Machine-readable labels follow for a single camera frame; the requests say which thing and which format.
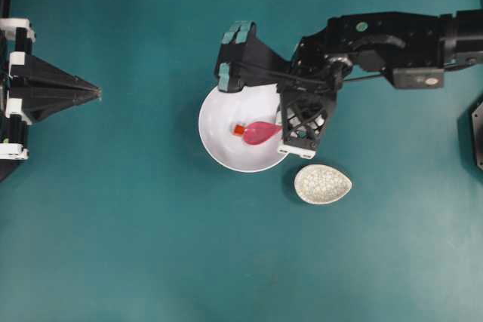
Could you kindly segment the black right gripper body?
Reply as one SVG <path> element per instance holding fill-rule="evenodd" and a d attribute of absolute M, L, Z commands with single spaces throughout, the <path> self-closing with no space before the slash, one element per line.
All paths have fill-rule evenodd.
<path fill-rule="evenodd" d="M 295 87 L 310 93 L 338 92 L 344 78 L 352 72 L 353 62 L 347 54 L 328 50 L 327 31 L 302 37 L 291 59 L 290 74 Z"/>

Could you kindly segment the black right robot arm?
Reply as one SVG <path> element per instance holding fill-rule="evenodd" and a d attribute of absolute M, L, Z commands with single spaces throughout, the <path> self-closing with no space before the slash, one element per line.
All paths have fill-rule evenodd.
<path fill-rule="evenodd" d="M 289 60 L 265 45 L 253 22 L 223 35 L 214 74 L 218 89 L 237 93 L 273 84 L 279 95 L 278 150 L 313 158 L 355 67 L 400 90 L 436 89 L 445 73 L 482 62 L 482 12 L 429 16 L 382 12 L 333 17 L 299 41 Z"/>

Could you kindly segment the right gripper black finger with teal pads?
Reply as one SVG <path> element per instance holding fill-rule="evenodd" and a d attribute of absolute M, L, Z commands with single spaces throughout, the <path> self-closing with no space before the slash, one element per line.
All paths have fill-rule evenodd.
<path fill-rule="evenodd" d="M 276 84 L 290 71 L 289 61 L 257 38 L 253 21 L 236 21 L 223 34 L 214 76 L 217 89 L 237 93 L 244 87 Z"/>

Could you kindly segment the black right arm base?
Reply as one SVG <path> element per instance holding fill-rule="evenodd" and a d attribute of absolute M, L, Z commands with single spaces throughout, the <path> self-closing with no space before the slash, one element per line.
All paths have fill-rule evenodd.
<path fill-rule="evenodd" d="M 482 178 L 482 94 L 457 119 L 457 131 L 463 168 L 470 175 Z"/>

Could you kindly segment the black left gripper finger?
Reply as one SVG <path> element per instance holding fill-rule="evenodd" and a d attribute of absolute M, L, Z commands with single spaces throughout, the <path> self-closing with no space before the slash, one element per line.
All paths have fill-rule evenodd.
<path fill-rule="evenodd" d="M 37 123 L 53 114 L 98 100 L 101 90 L 29 90 L 23 96 L 23 113 Z"/>
<path fill-rule="evenodd" d="M 23 77 L 39 84 L 51 85 L 55 87 L 64 87 L 77 90 L 89 90 L 100 92 L 101 89 L 83 78 L 70 75 L 62 69 L 58 69 L 52 64 L 35 57 L 33 55 L 25 55 L 23 65 Z"/>

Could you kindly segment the right gripper black lattice finger with white tip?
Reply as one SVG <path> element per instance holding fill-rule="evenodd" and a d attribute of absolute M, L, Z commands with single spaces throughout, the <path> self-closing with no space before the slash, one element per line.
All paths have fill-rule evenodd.
<path fill-rule="evenodd" d="M 314 158 L 337 105 L 337 93 L 301 90 L 279 93 L 276 124 L 281 126 L 277 152 Z"/>

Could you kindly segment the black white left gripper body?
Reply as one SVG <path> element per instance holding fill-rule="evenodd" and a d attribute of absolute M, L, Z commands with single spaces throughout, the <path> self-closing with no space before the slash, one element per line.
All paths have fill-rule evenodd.
<path fill-rule="evenodd" d="M 6 56 L 5 95 L 3 97 L 2 120 L 6 130 L 1 136 L 2 160 L 26 160 L 29 158 L 29 127 L 34 122 L 28 115 L 27 80 L 17 72 L 27 65 L 35 43 L 35 32 L 26 18 L 1 18 L 3 39 L 14 44 L 14 50 Z"/>

